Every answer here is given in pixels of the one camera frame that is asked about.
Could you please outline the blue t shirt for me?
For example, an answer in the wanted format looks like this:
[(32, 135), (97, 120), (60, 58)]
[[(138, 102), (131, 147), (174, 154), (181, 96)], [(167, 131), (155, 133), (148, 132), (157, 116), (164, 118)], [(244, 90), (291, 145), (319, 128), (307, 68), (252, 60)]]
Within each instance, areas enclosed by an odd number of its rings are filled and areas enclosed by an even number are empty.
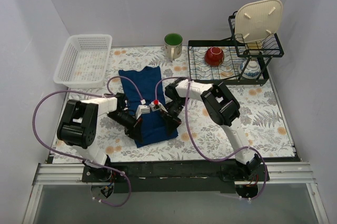
[[(141, 71), (119, 70), (118, 74), (123, 77), (121, 79), (123, 92), (128, 98), (131, 110), (135, 111), (141, 104), (140, 94), (144, 98), (146, 105), (155, 100), (155, 86), (162, 79), (159, 66), (146, 66)], [(143, 143), (135, 142), (138, 148), (174, 139), (179, 135), (177, 130), (174, 130), (171, 135), (167, 134), (165, 122), (158, 111), (143, 114), (142, 119), (141, 133)]]

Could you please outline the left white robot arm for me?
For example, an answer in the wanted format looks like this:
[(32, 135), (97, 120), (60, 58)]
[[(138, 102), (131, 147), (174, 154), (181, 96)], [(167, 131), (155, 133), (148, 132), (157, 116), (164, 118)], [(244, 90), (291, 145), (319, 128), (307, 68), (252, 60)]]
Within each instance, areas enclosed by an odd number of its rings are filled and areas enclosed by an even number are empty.
[(57, 138), (75, 149), (90, 174), (99, 181), (109, 181), (114, 175), (110, 158), (102, 152), (96, 141), (97, 125), (104, 116), (124, 127), (126, 136), (143, 142), (141, 134), (142, 118), (130, 115), (125, 94), (117, 93), (108, 98), (91, 100), (68, 100), (57, 129)]

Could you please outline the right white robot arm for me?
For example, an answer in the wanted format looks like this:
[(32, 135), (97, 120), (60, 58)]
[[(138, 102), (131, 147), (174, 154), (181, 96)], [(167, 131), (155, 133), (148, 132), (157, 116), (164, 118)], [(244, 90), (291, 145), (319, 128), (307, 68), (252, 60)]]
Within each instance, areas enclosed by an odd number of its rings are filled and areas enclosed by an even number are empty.
[(225, 132), (234, 150), (239, 176), (247, 181), (262, 178), (259, 175), (262, 157), (249, 146), (241, 125), (240, 104), (222, 81), (203, 84), (177, 77), (165, 87), (164, 93), (171, 102), (162, 105), (161, 101), (155, 99), (152, 104), (160, 110), (168, 135), (180, 126), (179, 114), (182, 110), (187, 112), (187, 101), (201, 101), (212, 121)]

